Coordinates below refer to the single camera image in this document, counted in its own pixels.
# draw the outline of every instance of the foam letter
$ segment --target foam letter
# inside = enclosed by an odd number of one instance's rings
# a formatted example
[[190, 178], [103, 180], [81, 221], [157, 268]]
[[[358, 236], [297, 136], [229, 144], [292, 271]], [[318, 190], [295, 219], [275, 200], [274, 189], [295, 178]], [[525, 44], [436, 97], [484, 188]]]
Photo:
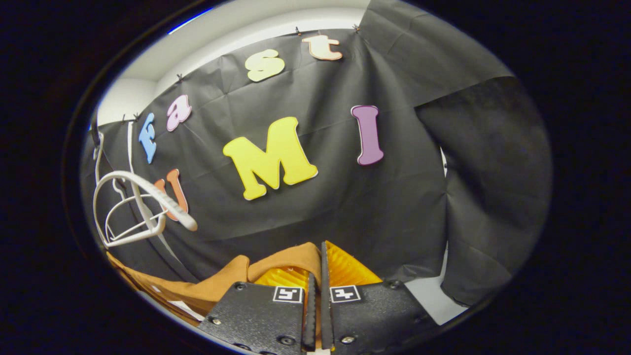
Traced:
[[261, 81], [283, 71], [285, 62], [277, 56], [278, 52], [273, 49], [251, 55], [245, 60], [245, 68], [249, 70], [247, 77], [252, 81]]
[[147, 116], [147, 119], [144, 121], [143, 127], [140, 129], [140, 135], [138, 136], [138, 140], [143, 144], [144, 152], [147, 153], [147, 162], [151, 164], [153, 160], [153, 154], [156, 152], [156, 143], [152, 141], [152, 139], [156, 138], [156, 132], [153, 129], [153, 113], [150, 113]]
[[189, 97], [187, 95], [179, 96], [167, 110], [167, 131], [173, 132], [177, 125], [186, 121], [191, 114], [192, 107], [189, 106]]
[[[175, 197], [177, 198], [177, 204], [180, 205], [180, 208], [184, 210], [184, 212], [189, 212], [189, 204], [186, 202], [186, 197], [184, 197], [184, 192], [182, 192], [182, 185], [180, 185], [180, 180], [178, 179], [180, 176], [180, 171], [177, 169], [173, 169], [167, 174], [167, 181], [170, 182], [173, 191], [175, 192]], [[154, 184], [158, 189], [162, 190], [165, 194], [167, 190], [165, 190], [165, 182], [164, 179], [160, 179]], [[163, 211], [167, 209], [160, 204]], [[167, 212], [167, 216], [172, 220], [177, 220], [175, 216], [171, 212]]]
[[317, 175], [317, 167], [307, 160], [298, 140], [298, 120], [281, 118], [269, 125], [267, 150], [263, 152], [246, 137], [236, 138], [223, 147], [223, 154], [232, 158], [245, 187], [246, 200], [259, 198], [267, 193], [265, 186], [254, 177], [258, 175], [271, 188], [280, 185], [280, 164], [283, 164], [287, 185], [297, 184]]
[[342, 58], [341, 52], [331, 52], [331, 44], [339, 45], [339, 41], [336, 39], [329, 39], [328, 36], [318, 35], [305, 38], [302, 42], [309, 43], [309, 53], [318, 59], [336, 61]]
[[359, 137], [362, 144], [362, 153], [357, 157], [360, 165], [376, 163], [384, 157], [384, 152], [379, 149], [379, 137], [377, 136], [377, 106], [353, 106], [351, 115], [357, 118], [359, 123]]

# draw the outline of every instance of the orange cloth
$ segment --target orange cloth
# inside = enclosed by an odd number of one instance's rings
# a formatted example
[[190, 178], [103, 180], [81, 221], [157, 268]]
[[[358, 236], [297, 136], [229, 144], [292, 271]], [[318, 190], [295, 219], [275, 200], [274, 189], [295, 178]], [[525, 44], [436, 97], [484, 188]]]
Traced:
[[252, 265], [246, 256], [239, 255], [219, 272], [197, 284], [167, 281], [143, 274], [126, 267], [110, 253], [107, 253], [107, 257], [121, 277], [132, 287], [146, 292], [171, 313], [195, 327], [199, 325], [199, 321], [169, 301], [183, 301], [191, 310], [206, 316], [232, 284], [238, 281], [255, 282], [271, 268], [302, 268], [314, 274], [319, 287], [322, 280], [320, 251], [313, 243], [305, 243], [281, 250]]

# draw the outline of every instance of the yellow letter m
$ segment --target yellow letter m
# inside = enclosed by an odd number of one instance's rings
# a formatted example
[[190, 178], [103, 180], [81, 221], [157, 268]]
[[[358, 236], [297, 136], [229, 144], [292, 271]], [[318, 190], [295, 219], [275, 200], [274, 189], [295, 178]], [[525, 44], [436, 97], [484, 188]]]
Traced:
[[267, 150], [263, 152], [246, 137], [236, 138], [223, 147], [223, 154], [232, 158], [241, 181], [245, 186], [246, 200], [259, 198], [267, 193], [254, 174], [269, 187], [280, 185], [280, 164], [283, 164], [287, 185], [297, 184], [317, 175], [317, 167], [307, 160], [298, 140], [298, 120], [295, 117], [281, 118], [269, 125]]

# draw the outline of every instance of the black fabric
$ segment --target black fabric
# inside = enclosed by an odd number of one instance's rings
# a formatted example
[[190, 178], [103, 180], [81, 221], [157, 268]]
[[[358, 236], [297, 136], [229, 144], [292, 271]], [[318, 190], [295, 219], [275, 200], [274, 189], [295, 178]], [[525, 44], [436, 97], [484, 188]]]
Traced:
[[[332, 46], [332, 50], [342, 52], [343, 58], [320, 61], [312, 57], [308, 45], [301, 40], [316, 34], [339, 40], [340, 45]], [[280, 74], [255, 83], [248, 79], [244, 63], [265, 49], [278, 51], [285, 68]], [[523, 148], [528, 156], [541, 158], [501, 173], [497, 169], [488, 171], [497, 172], [499, 183], [510, 187], [501, 190], [506, 193], [487, 192], [486, 180], [460, 180], [465, 191], [493, 194], [494, 207], [510, 208], [486, 214], [486, 206], [476, 206], [474, 197], [466, 195], [458, 195], [459, 202], [454, 203], [451, 191], [458, 191], [458, 177], [448, 174], [451, 176], [445, 179], [439, 144], [449, 147], [445, 154], [450, 163], [477, 165], [484, 161], [480, 149], [490, 154], [489, 159], [504, 156], [503, 135], [515, 141], [539, 139], [539, 130], [524, 130], [519, 122], [528, 119], [540, 127], [540, 119], [530, 105], [514, 107], [502, 117], [515, 123], [505, 128], [494, 126], [501, 132], [496, 136], [499, 140], [480, 138], [475, 141], [477, 145], [469, 146], [467, 140], [454, 143], [454, 137], [461, 136], [451, 137], [450, 132], [462, 131], [476, 119], [475, 122], [487, 120], [487, 124], [492, 124], [485, 118], [488, 110], [471, 109], [470, 116], [441, 120], [431, 110], [425, 114], [425, 108], [440, 107], [440, 98], [467, 92], [467, 88], [483, 82], [493, 82], [495, 87], [485, 95], [524, 96], [515, 90], [519, 84], [514, 79], [489, 81], [510, 75], [482, 46], [436, 17], [399, 1], [372, 1], [359, 32], [321, 30], [263, 40], [225, 54], [189, 73], [182, 82], [174, 83], [141, 113], [133, 126], [133, 167], [136, 174], [151, 182], [165, 179], [169, 171], [179, 169], [189, 213], [199, 229], [189, 232], [168, 220], [163, 234], [177, 258], [197, 279], [213, 275], [239, 254], [255, 262], [290, 246], [319, 244], [325, 239], [351, 253], [382, 278], [407, 281], [433, 277], [440, 274], [449, 239], [454, 244], [449, 251], [444, 290], [454, 299], [470, 304], [483, 292], [504, 284], [536, 241], [532, 231], [543, 223], [547, 195], [537, 191], [535, 196], [540, 200], [517, 199], [510, 188], [539, 169], [547, 169], [547, 173], [535, 175], [542, 185], [549, 185], [549, 152], [546, 145], [526, 145]], [[192, 114], [175, 131], [168, 132], [167, 109], [182, 94], [188, 95]], [[500, 97], [489, 102], [508, 100]], [[350, 114], [354, 105], [379, 108], [377, 128], [385, 156], [376, 164], [357, 164], [361, 149], [357, 120]], [[485, 107], [485, 101], [472, 105]], [[138, 135], [151, 112], [155, 115], [157, 151], [153, 162], [147, 164]], [[298, 119], [300, 143], [319, 173], [293, 186], [281, 182], [278, 190], [267, 187], [267, 195], [247, 201], [237, 170], [231, 158], [223, 155], [223, 147], [244, 136], [264, 150], [269, 125], [287, 116]], [[460, 123], [458, 119], [468, 121]], [[129, 170], [127, 125], [111, 123], [99, 130], [105, 134], [105, 153], [114, 169]], [[82, 176], [88, 184], [84, 186], [85, 203], [91, 206], [91, 150], [87, 149], [86, 154], [89, 157], [85, 157]], [[168, 183], [166, 189], [175, 197]], [[102, 223], [120, 196], [111, 188], [104, 188], [99, 201]], [[148, 205], [153, 211], [160, 210], [156, 203]], [[498, 271], [499, 264], [462, 251], [457, 243], [467, 241], [469, 236], [451, 236], [452, 232], [471, 226], [464, 222], [467, 216], [452, 216], [461, 213], [460, 206], [473, 210], [468, 205], [477, 207], [472, 218], [493, 219], [493, 223], [478, 225], [478, 230], [467, 231], [474, 232], [476, 236], [472, 238], [478, 242], [468, 241], [469, 245], [479, 247], [483, 253], [495, 253], [492, 259], [500, 258], [509, 268], [507, 274]], [[532, 217], [510, 224], [513, 215], [522, 210]], [[111, 224], [120, 232], [135, 224], [130, 218], [117, 218]], [[506, 224], [506, 229], [499, 228]], [[162, 257], [159, 267], [143, 266], [146, 263], [138, 261], [155, 254], [148, 244], [157, 244], [154, 239], [117, 246], [112, 251], [128, 250], [129, 253], [119, 252], [123, 263], [164, 277], [169, 274], [167, 265], [172, 267], [175, 261]], [[485, 243], [497, 247], [485, 248]], [[498, 250], [509, 249], [513, 252], [496, 255]], [[469, 273], [462, 268], [469, 268]]]

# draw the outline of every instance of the orange plastic object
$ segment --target orange plastic object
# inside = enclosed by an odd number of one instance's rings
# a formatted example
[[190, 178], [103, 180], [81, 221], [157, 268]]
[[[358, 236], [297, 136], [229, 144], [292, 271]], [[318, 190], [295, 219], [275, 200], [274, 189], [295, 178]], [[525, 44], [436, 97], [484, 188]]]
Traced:
[[369, 268], [329, 241], [326, 241], [326, 257], [329, 261], [330, 287], [382, 282]]
[[299, 267], [276, 267], [269, 269], [254, 283], [265, 286], [302, 287], [307, 290], [309, 272]]

